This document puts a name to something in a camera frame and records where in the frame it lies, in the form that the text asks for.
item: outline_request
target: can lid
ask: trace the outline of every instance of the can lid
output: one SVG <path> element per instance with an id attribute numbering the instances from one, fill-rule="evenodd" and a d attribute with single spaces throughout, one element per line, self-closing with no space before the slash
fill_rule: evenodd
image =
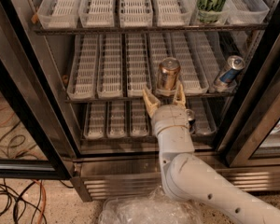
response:
<path id="1" fill-rule="evenodd" d="M 161 61 L 160 65 L 167 70 L 176 70 L 180 67 L 178 59 L 174 57 L 167 57 Z"/>
<path id="2" fill-rule="evenodd" d="M 227 59 L 227 63 L 235 70 L 242 70 L 245 68 L 245 61 L 243 57 L 240 56 L 230 56 Z"/>

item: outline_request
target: refrigerator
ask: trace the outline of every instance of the refrigerator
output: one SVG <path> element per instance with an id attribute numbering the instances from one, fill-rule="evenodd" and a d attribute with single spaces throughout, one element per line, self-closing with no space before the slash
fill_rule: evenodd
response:
<path id="1" fill-rule="evenodd" d="M 280 190 L 280 0 L 227 0 L 215 23 L 196 0 L 60 1 L 0 0 L 0 111 L 15 114 L 0 122 L 1 177 L 69 179 L 84 202 L 150 193 L 161 172 L 142 89 L 172 102 L 156 74 L 174 56 L 194 154 L 240 189 Z M 245 68 L 219 91 L 223 35 Z M 16 125 L 26 134 L 4 141 Z"/>

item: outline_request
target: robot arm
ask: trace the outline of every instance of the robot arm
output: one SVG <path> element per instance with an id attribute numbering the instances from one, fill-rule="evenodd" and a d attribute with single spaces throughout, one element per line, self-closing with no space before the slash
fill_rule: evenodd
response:
<path id="1" fill-rule="evenodd" d="M 177 201 L 205 203 L 235 223 L 280 224 L 279 209 L 236 188 L 192 154 L 194 146 L 181 85 L 173 105 L 161 106 L 147 89 L 144 89 L 144 100 L 158 138 L 161 181 L 166 195 Z"/>

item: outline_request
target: speckled floor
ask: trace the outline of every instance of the speckled floor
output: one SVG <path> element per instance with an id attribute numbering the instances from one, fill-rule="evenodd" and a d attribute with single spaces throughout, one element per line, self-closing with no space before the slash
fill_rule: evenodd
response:
<path id="1" fill-rule="evenodd" d="M 32 181 L 22 179 L 7 179 L 7 185 L 14 188 L 17 192 L 22 192 Z M 45 217 L 48 224 L 62 223 L 62 224 L 95 224 L 98 221 L 104 202 L 84 203 L 78 197 L 74 189 L 66 188 L 59 181 L 44 181 L 43 185 L 46 189 L 46 209 Z M 39 197 L 39 186 L 32 186 L 25 194 L 23 199 L 37 205 Z M 262 200 L 280 208 L 280 193 L 266 193 L 266 195 L 259 196 Z M 7 203 L 5 196 L 0 196 L 0 211 L 4 209 Z M 8 211 L 0 217 L 0 224 L 9 224 L 13 222 L 12 210 L 14 203 L 10 206 Z M 227 224 L 232 223 L 227 217 L 218 211 L 199 204 L 203 223 L 205 224 Z M 34 208 L 27 206 L 19 223 L 31 223 L 34 214 Z M 35 215 L 33 223 L 36 223 L 38 214 Z"/>

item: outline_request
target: plastic bag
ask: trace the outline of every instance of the plastic bag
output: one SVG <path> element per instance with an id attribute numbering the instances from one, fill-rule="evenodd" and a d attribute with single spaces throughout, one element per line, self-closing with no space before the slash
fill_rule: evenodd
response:
<path id="1" fill-rule="evenodd" d="M 148 197 L 105 201 L 99 224 L 202 224 L 196 202 L 176 202 L 158 187 Z"/>

